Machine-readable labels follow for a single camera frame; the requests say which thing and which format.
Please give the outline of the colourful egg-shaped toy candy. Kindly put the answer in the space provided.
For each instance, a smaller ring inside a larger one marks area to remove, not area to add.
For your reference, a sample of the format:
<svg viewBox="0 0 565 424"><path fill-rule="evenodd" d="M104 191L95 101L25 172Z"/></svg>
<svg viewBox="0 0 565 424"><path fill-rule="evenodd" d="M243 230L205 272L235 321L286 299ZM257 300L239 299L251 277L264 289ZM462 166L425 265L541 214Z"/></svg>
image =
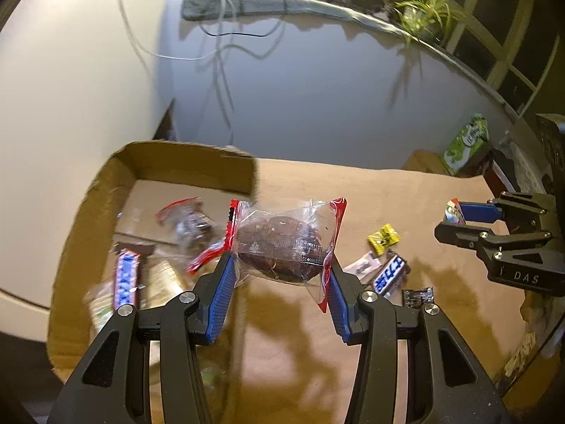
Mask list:
<svg viewBox="0 0 565 424"><path fill-rule="evenodd" d="M457 198L452 198L446 203L444 222L456 225L465 224L464 213Z"/></svg>

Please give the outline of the blue white Chinese Snickers bar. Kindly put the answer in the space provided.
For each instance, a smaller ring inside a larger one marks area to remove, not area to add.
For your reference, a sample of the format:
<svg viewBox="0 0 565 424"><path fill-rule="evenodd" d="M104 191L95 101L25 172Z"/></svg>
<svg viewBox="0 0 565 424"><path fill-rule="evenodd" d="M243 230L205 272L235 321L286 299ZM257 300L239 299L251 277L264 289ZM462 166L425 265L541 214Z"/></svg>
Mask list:
<svg viewBox="0 0 565 424"><path fill-rule="evenodd" d="M385 264L380 268L373 282L371 289L383 297L387 297L394 292L397 285L409 274L411 268L408 262L394 252L387 255Z"/></svg>

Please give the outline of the yellow candy packet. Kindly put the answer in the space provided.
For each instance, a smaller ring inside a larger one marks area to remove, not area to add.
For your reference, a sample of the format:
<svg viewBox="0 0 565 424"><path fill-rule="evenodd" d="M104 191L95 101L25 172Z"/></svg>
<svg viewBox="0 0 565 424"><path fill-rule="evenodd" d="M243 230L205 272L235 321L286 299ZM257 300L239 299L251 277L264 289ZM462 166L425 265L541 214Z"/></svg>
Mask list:
<svg viewBox="0 0 565 424"><path fill-rule="evenodd" d="M378 231L368 236L368 242L378 257L381 257L389 248L400 242L396 229L387 223Z"/></svg>

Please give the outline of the black white candy packet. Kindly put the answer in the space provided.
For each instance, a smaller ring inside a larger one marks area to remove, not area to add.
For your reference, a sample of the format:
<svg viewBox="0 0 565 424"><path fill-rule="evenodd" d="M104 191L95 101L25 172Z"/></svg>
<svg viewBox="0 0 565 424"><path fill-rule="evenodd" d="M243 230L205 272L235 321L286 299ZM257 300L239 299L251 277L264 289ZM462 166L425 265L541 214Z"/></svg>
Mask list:
<svg viewBox="0 0 565 424"><path fill-rule="evenodd" d="M425 304L433 304L434 302L435 295L432 287L425 287L421 290L402 290L402 304L404 307L420 309Z"/></svg>

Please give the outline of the clear cracker pack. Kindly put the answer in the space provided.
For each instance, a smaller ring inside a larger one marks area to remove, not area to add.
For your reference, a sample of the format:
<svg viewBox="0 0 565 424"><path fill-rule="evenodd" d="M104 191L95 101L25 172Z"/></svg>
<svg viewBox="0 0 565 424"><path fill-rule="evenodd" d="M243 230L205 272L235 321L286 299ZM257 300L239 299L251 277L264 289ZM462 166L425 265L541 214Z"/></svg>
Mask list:
<svg viewBox="0 0 565 424"><path fill-rule="evenodd" d="M138 270L134 285L127 285L127 293L115 305L114 276L92 286L85 294L83 303L89 317L90 340L109 321L117 306L135 305L138 309L149 309L166 304L173 297L188 290L181 274L168 258L149 257Z"/></svg>

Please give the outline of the pink candy packet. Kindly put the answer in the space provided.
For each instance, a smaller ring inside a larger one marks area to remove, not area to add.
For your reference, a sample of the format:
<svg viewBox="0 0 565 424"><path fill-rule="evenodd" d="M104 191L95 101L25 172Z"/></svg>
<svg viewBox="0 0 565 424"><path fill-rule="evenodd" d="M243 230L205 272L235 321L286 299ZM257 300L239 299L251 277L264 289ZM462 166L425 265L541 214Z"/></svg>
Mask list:
<svg viewBox="0 0 565 424"><path fill-rule="evenodd" d="M374 252L367 252L354 263L347 265L343 271L356 276L362 284L367 285L375 278L381 265L380 259L374 255Z"/></svg>

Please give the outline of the red clear small snack bag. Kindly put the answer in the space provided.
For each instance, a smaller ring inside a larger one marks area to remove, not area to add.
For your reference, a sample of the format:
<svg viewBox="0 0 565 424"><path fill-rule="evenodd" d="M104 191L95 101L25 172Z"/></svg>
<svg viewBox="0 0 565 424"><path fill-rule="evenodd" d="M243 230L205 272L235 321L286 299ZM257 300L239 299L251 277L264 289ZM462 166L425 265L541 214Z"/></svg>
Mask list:
<svg viewBox="0 0 565 424"><path fill-rule="evenodd" d="M174 201L155 214L156 221L173 233L179 250L195 255L214 240L214 221L203 211L199 197Z"/></svg>

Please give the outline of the red clear brownie bag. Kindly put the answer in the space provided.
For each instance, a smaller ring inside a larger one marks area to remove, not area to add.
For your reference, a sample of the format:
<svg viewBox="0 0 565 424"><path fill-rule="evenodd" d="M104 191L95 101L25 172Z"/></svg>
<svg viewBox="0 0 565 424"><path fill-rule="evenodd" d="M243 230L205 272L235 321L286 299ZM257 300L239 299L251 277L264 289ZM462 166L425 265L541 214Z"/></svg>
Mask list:
<svg viewBox="0 0 565 424"><path fill-rule="evenodd" d="M322 312L347 199L300 201L293 208L268 210L233 199L223 237L193 258L191 275L225 252L236 256L239 272L304 285Z"/></svg>

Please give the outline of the light green clear candy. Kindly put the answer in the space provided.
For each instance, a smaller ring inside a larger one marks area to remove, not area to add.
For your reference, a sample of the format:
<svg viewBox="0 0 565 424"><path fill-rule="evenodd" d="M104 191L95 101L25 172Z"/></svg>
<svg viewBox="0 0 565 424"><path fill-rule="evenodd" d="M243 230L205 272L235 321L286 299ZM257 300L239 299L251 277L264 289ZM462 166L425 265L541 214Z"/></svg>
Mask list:
<svg viewBox="0 0 565 424"><path fill-rule="evenodd" d="M225 365L206 362L200 368L203 385L206 389L216 390L226 388L229 384L229 369Z"/></svg>

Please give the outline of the lace covered side table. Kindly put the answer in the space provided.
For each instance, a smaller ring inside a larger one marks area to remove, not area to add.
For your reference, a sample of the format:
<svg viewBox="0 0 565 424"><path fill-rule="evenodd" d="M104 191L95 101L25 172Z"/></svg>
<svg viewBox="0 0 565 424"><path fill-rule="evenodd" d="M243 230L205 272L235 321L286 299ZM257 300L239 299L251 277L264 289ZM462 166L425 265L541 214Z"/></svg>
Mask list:
<svg viewBox="0 0 565 424"><path fill-rule="evenodd" d="M508 131L494 148L514 161L521 193L553 194L553 179L549 170L541 169L534 157Z"/></svg>

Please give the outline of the red box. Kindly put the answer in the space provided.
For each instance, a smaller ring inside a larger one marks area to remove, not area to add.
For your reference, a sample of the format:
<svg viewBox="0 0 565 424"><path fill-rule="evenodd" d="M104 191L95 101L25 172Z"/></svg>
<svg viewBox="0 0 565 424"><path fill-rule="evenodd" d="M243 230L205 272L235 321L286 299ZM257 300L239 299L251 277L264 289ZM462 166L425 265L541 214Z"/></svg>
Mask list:
<svg viewBox="0 0 565 424"><path fill-rule="evenodd" d="M520 193L514 161L502 151L492 148L482 163L482 173L495 197L504 192Z"/></svg>

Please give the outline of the green paper bag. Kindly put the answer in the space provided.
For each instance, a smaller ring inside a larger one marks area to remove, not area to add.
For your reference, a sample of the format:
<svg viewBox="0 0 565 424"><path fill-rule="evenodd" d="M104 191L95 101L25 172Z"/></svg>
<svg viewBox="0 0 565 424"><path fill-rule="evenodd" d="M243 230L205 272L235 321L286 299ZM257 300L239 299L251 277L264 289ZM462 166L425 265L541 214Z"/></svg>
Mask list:
<svg viewBox="0 0 565 424"><path fill-rule="evenodd" d="M447 146L441 161L450 175L458 174L489 142L487 119L475 113Z"/></svg>

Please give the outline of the brown cardboard box tray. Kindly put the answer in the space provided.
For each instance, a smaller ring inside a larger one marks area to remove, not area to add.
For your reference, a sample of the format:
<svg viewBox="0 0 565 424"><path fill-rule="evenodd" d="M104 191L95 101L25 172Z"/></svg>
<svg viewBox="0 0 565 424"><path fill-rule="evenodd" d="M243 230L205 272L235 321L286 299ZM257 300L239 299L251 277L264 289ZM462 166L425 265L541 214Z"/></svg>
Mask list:
<svg viewBox="0 0 565 424"><path fill-rule="evenodd" d="M89 346L83 299L103 279L118 218L135 184L146 180L188 193L253 197L257 168L255 157L237 149L167 141L129 143L105 162L78 208L53 285L47 353L60 380L70 377Z"/></svg>

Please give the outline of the potted spider plant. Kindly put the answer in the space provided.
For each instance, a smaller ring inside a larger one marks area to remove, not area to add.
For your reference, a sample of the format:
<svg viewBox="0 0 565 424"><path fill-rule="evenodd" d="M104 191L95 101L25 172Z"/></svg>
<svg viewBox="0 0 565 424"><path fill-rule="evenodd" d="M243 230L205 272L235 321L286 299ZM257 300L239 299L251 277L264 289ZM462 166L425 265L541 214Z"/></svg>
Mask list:
<svg viewBox="0 0 565 424"><path fill-rule="evenodd" d="M394 3L404 43L425 42L444 48L464 11L454 9L451 0L401 0Z"/></svg>

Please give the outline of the grey windowsill mat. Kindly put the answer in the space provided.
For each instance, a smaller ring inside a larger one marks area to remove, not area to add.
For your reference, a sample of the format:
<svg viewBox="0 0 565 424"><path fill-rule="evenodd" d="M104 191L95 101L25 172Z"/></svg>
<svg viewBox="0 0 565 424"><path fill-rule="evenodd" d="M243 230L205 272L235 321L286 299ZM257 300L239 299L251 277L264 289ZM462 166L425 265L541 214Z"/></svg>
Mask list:
<svg viewBox="0 0 565 424"><path fill-rule="evenodd" d="M190 22L200 22L213 20L219 16L219 0L183 0L181 6L181 16ZM368 16L349 7L336 5L323 0L227 0L228 17L251 17L251 16L316 16L335 22L356 24L368 31L384 33L405 39L408 32L386 22L382 19ZM444 49L425 42L416 37L412 38L412 43L424 48L428 53L436 55L444 63L454 68L458 73L475 83L483 92L489 95L494 101L501 105L503 111L514 122L519 119L519 115L511 106L487 83L479 78L471 69L465 66L445 51Z"/></svg>

